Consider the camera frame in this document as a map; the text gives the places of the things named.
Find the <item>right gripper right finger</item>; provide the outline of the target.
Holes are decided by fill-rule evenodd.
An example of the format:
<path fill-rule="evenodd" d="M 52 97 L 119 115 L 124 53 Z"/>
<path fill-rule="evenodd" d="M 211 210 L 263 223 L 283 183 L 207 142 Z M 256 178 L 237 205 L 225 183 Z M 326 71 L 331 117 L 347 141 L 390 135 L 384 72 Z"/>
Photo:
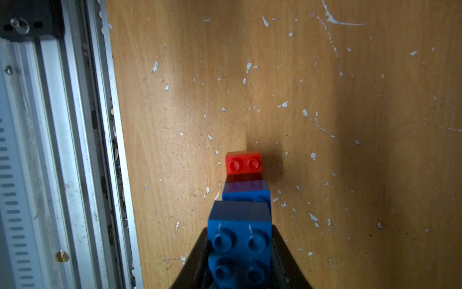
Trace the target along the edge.
<path fill-rule="evenodd" d="M 271 289 L 313 289 L 298 267 L 278 228 L 273 225 L 271 239 Z"/>

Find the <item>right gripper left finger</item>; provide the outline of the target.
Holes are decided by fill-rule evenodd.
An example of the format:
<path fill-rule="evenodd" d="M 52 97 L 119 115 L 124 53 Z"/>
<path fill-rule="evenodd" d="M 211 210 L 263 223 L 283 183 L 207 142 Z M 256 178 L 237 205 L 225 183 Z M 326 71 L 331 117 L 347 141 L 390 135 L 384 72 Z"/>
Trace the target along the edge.
<path fill-rule="evenodd" d="M 208 242 L 208 231 L 203 229 L 194 245 L 190 256 L 180 271 L 171 289 L 208 289 L 212 276 L 208 267 L 211 246 Z"/>

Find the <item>blue long lego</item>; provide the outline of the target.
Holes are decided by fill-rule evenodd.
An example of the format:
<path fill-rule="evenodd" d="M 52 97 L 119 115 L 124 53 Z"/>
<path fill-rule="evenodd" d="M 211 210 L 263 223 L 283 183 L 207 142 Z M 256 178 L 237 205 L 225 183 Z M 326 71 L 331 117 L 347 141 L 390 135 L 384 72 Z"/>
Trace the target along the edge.
<path fill-rule="evenodd" d="M 266 289 L 273 225 L 265 202 L 217 201 L 208 219 L 208 267 L 219 289 Z"/>

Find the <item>blue square lego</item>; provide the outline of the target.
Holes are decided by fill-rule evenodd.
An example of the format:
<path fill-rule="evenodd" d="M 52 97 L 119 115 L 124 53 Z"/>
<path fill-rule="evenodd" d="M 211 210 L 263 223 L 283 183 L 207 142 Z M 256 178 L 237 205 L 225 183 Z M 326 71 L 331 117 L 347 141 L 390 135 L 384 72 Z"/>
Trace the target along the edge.
<path fill-rule="evenodd" d="M 226 183 L 222 192 L 223 201 L 266 202 L 271 209 L 271 192 L 264 180 Z"/>

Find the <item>red long lego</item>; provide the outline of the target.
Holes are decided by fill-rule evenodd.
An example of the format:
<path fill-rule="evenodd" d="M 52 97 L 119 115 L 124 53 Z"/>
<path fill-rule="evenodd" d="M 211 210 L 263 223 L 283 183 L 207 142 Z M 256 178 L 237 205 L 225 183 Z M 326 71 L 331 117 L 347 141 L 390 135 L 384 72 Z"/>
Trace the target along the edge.
<path fill-rule="evenodd" d="M 225 160 L 227 183 L 263 180 L 261 153 L 256 151 L 229 152 Z"/>

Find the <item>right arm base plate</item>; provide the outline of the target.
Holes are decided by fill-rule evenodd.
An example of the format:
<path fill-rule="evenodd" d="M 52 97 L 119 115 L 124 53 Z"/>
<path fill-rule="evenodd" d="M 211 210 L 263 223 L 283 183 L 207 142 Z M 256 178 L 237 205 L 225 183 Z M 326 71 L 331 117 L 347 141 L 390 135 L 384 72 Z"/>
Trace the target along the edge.
<path fill-rule="evenodd" d="M 10 42 L 61 39 L 61 1 L 1 0 L 1 38 Z"/>

